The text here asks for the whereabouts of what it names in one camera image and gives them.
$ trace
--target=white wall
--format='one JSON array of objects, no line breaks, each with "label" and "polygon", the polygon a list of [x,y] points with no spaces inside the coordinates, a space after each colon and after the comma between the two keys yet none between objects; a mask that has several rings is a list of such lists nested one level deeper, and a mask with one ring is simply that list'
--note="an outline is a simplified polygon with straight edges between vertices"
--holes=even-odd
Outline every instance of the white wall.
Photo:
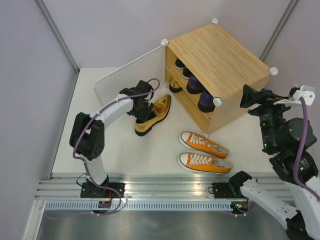
[{"label": "white wall", "polygon": [[[308,108],[313,133],[320,141],[320,1],[300,1],[275,42],[266,64],[275,66],[279,74],[273,77],[268,88],[279,95],[287,95],[295,84],[315,87],[315,100]],[[291,109],[287,119],[302,118],[301,107]],[[308,152],[320,168],[320,142]]]},{"label": "white wall", "polygon": [[1,1],[0,239],[22,238],[75,82],[34,1]]},{"label": "white wall", "polygon": [[44,2],[78,66],[120,67],[213,18],[259,57],[290,0]]}]

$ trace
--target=white shoelace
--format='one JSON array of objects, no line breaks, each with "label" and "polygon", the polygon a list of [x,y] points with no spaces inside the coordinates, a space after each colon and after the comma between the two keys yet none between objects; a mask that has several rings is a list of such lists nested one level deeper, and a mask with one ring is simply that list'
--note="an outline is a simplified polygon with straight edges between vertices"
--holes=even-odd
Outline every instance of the white shoelace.
[{"label": "white shoelace", "polygon": [[191,160],[189,164],[190,165],[199,165],[199,164],[209,165],[211,161],[212,161],[212,157],[193,154],[191,156]]},{"label": "white shoelace", "polygon": [[211,145],[208,141],[204,140],[202,137],[196,136],[194,133],[192,133],[192,135],[191,135],[190,142],[193,144],[200,144],[203,146],[205,146],[207,144],[207,146],[209,148],[211,147]]}]

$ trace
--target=white robotic arm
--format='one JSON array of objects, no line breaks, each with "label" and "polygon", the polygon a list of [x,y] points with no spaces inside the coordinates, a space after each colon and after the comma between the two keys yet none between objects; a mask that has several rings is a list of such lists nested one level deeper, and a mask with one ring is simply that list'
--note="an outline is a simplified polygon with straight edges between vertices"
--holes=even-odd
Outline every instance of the white robotic arm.
[{"label": "white robotic arm", "polygon": [[[316,141],[309,124],[306,106],[315,99],[313,87],[294,86],[289,96],[275,95],[263,89],[256,91],[243,86],[240,107],[260,104],[248,113],[258,116],[262,133],[263,152],[274,155],[270,163],[274,171],[292,192],[296,207],[277,199],[247,173],[240,171],[229,179],[228,188],[235,198],[249,198],[270,213],[285,229],[291,240],[320,240],[320,180],[318,168],[306,151]],[[286,121],[283,112],[291,106],[301,106],[304,118]],[[226,185],[213,183],[213,193],[224,191]]]},{"label": "white robotic arm", "polygon": [[[152,80],[158,82],[155,89],[149,84]],[[105,130],[126,113],[146,121],[154,107],[149,100],[159,85],[160,81],[156,78],[147,82],[140,80],[136,87],[121,90],[116,98],[100,111],[91,114],[80,112],[76,116],[69,143],[74,148],[73,157],[83,161],[87,178],[95,186],[108,184],[108,175],[101,158],[105,147]]]},{"label": "white robotic arm", "polygon": [[[116,96],[116,98],[112,100],[111,103],[125,97],[127,97],[127,95],[118,94],[118,96]],[[107,127],[115,120],[117,120],[123,114],[130,112],[133,109],[133,106],[134,100],[131,98],[127,98],[108,107],[104,112],[96,117],[95,120],[101,121],[104,124],[104,130],[106,130]],[[90,117],[93,118],[95,115],[96,112],[93,112],[90,114]],[[101,185],[107,178],[107,173],[105,172],[101,155],[92,160],[88,160],[84,155],[82,155],[82,157],[84,157],[85,159],[88,171],[90,172],[93,180],[97,184]]]}]

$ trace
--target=black shoe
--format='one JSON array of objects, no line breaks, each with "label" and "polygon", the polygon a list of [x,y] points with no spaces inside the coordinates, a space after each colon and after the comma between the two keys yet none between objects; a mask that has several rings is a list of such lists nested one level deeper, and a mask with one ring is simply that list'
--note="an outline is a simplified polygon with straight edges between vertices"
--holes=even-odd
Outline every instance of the black shoe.
[{"label": "black shoe", "polygon": [[184,77],[185,79],[189,79],[191,75],[192,75],[191,71],[187,67],[184,67],[182,72],[182,77]]},{"label": "black shoe", "polygon": [[169,85],[169,90],[176,94],[176,93],[181,92],[183,89],[176,80],[172,80]]},{"label": "black shoe", "polygon": [[174,65],[179,70],[183,70],[185,67],[184,63],[179,58],[175,60]]}]

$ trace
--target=wooden shoe rack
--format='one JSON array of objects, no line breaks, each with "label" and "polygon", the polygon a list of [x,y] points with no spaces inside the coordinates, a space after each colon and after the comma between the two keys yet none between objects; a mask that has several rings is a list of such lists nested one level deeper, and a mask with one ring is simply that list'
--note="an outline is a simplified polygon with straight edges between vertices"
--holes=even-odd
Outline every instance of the wooden shoe rack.
[{"label": "wooden shoe rack", "polygon": [[[198,109],[201,94],[187,91],[188,80],[175,67],[179,58],[212,96],[222,99],[213,112]],[[165,48],[165,80],[183,91],[176,98],[205,133],[211,133],[247,112],[240,108],[243,85],[265,87],[269,68],[218,24],[209,24],[169,41]]]}]

